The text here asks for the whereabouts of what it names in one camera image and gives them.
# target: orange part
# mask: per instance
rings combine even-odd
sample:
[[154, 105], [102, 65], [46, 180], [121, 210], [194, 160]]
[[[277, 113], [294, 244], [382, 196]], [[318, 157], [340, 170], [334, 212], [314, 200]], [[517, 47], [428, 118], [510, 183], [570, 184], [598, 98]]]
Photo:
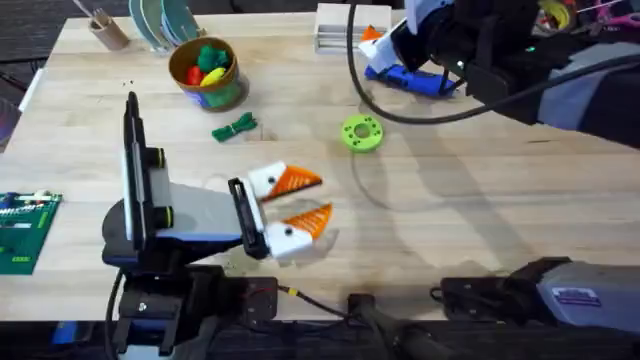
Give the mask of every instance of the orange part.
[[322, 184], [322, 178], [307, 169], [287, 165], [284, 174], [278, 179], [269, 195], [263, 200], [271, 200], [294, 191], [302, 190], [310, 186]]
[[320, 236], [320, 234], [322, 234], [324, 228], [329, 223], [332, 209], [333, 206], [331, 204], [327, 204], [304, 214], [296, 215], [282, 222], [287, 225], [291, 225], [294, 228], [308, 232], [311, 234], [311, 238], [315, 240]]
[[382, 37], [382, 33], [376, 31], [376, 29], [373, 26], [369, 25], [362, 33], [362, 37], [360, 38], [360, 41], [375, 40], [381, 37]]

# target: green cable tie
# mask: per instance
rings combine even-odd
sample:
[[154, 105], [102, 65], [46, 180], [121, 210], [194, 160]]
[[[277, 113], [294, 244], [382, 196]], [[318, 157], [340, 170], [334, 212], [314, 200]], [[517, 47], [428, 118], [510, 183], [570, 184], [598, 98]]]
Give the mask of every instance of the green cable tie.
[[218, 142], [225, 142], [242, 131], [255, 129], [256, 126], [258, 126], [258, 123], [253, 118], [253, 114], [248, 112], [244, 113], [240, 119], [233, 124], [213, 130], [211, 136], [218, 140]]

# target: red ball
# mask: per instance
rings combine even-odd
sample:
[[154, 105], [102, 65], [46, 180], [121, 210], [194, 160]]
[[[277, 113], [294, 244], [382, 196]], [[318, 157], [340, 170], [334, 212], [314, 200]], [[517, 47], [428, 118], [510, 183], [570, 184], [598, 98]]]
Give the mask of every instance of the red ball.
[[202, 73], [202, 71], [200, 71], [198, 65], [193, 65], [187, 71], [187, 84], [189, 85], [200, 85], [202, 78], [204, 78], [204, 74]]

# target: green circuit board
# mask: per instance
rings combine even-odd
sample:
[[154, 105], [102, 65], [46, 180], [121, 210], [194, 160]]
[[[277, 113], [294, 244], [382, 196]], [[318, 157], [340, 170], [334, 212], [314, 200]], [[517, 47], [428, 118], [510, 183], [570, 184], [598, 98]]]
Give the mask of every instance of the green circuit board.
[[31, 275], [60, 194], [0, 193], [0, 274]]

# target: wooden tabletop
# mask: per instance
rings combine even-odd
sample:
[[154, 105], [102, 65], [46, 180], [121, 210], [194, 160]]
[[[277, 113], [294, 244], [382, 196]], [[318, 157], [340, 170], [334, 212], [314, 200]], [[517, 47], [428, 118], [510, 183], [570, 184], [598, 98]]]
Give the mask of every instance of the wooden tabletop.
[[[327, 304], [378, 296], [396, 316], [441, 318], [428, 290], [444, 276], [507, 273], [542, 256], [640, 264], [640, 156], [589, 136], [528, 127], [494, 113], [441, 126], [382, 120], [384, 144], [352, 155], [340, 124], [361, 105], [346, 57], [313, 51], [314, 14], [215, 15], [201, 26], [235, 49], [247, 100], [211, 114], [171, 80], [168, 58], [134, 40], [109, 53], [67, 21], [42, 82], [0, 156], [0, 191], [64, 194], [32, 276], [0, 277], [0, 319], [102, 319], [116, 269], [102, 263], [101, 223], [121, 198], [118, 155], [127, 93], [138, 94], [150, 146], [174, 182], [226, 191], [226, 180], [284, 160], [324, 185], [266, 208], [270, 219], [319, 203], [334, 212], [313, 256], [295, 264], [241, 249], [204, 260], [230, 275], [276, 276]], [[477, 105], [462, 93], [433, 101], [366, 83], [397, 113], [434, 116]], [[259, 127], [225, 144], [211, 130], [252, 111]], [[326, 315], [287, 296], [279, 317]]]

